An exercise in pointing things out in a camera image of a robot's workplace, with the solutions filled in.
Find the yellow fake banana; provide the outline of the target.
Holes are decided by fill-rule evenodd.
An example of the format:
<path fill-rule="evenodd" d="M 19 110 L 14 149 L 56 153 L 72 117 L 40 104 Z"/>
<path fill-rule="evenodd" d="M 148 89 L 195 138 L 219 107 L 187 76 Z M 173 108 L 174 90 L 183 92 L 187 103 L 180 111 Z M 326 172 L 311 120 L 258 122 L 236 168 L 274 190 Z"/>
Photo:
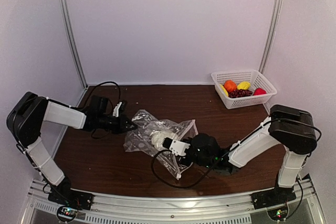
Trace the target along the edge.
<path fill-rule="evenodd" d="M 222 84 L 220 84 L 219 86 L 221 87 L 221 89 L 224 92 L 224 94 L 228 97 L 229 94 L 228 94 L 228 91 L 225 89 L 225 87 Z"/>

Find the clear zip top bag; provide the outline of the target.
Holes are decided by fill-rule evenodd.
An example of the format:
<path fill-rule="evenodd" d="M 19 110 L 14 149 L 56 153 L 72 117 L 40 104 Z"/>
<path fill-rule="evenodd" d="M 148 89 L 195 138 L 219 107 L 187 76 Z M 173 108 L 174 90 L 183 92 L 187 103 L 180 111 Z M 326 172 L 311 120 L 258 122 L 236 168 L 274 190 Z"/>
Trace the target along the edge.
<path fill-rule="evenodd" d="M 167 137 L 175 141 L 182 141 L 198 134 L 195 119 L 181 123 L 168 119 L 159 120 L 146 110 L 139 110 L 132 118 L 132 122 L 138 128 L 126 134 L 124 150 L 126 152 L 144 152 L 151 157 L 165 149 L 163 141 Z"/>

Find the purple fake grapes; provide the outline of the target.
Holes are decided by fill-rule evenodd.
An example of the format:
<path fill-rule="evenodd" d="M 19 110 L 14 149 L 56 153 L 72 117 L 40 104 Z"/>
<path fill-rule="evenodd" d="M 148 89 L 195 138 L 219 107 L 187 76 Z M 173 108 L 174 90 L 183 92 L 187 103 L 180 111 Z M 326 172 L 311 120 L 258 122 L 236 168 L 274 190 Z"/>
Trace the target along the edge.
<path fill-rule="evenodd" d="M 243 97 L 249 97 L 253 94 L 250 90 L 244 90 L 244 89 L 236 89 L 228 94 L 229 98 L 243 98 Z"/>

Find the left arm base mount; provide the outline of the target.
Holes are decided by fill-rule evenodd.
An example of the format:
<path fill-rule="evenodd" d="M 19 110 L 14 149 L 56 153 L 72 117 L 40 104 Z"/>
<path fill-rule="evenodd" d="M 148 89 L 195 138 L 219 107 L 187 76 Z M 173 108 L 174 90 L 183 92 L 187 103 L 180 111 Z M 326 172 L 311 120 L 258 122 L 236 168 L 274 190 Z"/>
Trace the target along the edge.
<path fill-rule="evenodd" d="M 52 186 L 48 200 L 78 210 L 90 210 L 93 194 L 73 190 L 70 187 Z"/>

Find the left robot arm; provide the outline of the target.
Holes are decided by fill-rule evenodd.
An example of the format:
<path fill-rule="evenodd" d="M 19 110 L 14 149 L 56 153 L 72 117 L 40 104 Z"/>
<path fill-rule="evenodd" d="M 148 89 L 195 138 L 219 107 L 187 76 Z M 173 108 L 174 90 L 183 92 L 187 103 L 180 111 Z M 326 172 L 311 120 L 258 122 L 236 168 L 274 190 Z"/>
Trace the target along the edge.
<path fill-rule="evenodd" d="M 109 114 L 106 113 L 108 103 L 109 99 L 94 95 L 87 107 L 75 108 L 27 92 L 7 116 L 6 126 L 17 145 L 44 179 L 57 187 L 54 194 L 64 205 L 75 201 L 75 192 L 67 187 L 70 185 L 68 178 L 46 150 L 41 140 L 41 127 L 44 122 L 50 122 L 86 132 L 101 129 L 112 134 L 137 129 L 123 113 L 126 101 L 119 101 Z"/>

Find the white fake garlic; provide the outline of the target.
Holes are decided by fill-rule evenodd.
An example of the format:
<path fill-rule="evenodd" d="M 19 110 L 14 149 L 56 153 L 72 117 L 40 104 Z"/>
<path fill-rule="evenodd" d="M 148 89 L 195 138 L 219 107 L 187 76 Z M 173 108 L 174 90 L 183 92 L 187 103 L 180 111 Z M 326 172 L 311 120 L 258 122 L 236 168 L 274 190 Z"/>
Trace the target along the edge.
<path fill-rule="evenodd" d="M 168 130 L 162 130 L 162 131 L 157 131 L 155 133 L 153 133 L 152 138 L 151 138 L 151 143 L 153 145 L 153 147 L 157 150 L 157 151 L 162 151 L 162 150 L 168 150 L 167 147 L 163 146 L 163 142 L 165 140 L 165 138 L 170 138 L 173 140 L 178 140 L 178 135 L 175 134 L 174 132 L 168 131 Z"/>

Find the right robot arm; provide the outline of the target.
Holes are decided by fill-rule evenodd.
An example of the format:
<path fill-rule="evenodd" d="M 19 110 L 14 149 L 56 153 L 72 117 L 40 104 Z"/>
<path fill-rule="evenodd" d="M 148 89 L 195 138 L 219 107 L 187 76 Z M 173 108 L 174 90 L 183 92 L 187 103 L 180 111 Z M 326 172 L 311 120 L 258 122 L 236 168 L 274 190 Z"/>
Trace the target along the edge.
<path fill-rule="evenodd" d="M 311 113 L 276 104 L 254 131 L 227 148 L 221 148 L 214 137 L 200 133 L 173 141 L 171 150 L 189 163 L 230 175 L 266 150 L 283 145 L 286 153 L 278 172 L 277 186 L 269 192 L 271 202 L 279 204 L 289 196 L 289 188 L 294 186 L 320 137 L 321 131 L 314 126 Z"/>

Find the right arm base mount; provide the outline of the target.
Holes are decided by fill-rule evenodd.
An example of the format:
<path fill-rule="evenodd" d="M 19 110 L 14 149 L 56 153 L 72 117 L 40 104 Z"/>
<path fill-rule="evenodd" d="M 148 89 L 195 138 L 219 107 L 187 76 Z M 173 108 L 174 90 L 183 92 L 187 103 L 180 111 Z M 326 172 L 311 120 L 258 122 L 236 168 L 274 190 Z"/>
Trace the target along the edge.
<path fill-rule="evenodd" d="M 254 209 L 269 208 L 295 200 L 296 194 L 292 188 L 273 188 L 259 191 L 251 195 Z"/>

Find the orange fake fruit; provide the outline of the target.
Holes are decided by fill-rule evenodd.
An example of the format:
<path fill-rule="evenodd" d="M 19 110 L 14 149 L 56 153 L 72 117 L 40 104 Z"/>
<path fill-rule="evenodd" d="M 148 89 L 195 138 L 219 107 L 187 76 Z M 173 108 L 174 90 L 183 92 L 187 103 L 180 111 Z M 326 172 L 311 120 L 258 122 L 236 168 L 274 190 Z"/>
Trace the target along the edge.
<path fill-rule="evenodd" d="M 235 91 L 237 89 L 237 85 L 234 81 L 232 80 L 227 80 L 225 83 L 224 83 L 224 89 L 228 92 L 228 93 L 231 93 L 233 91 Z"/>

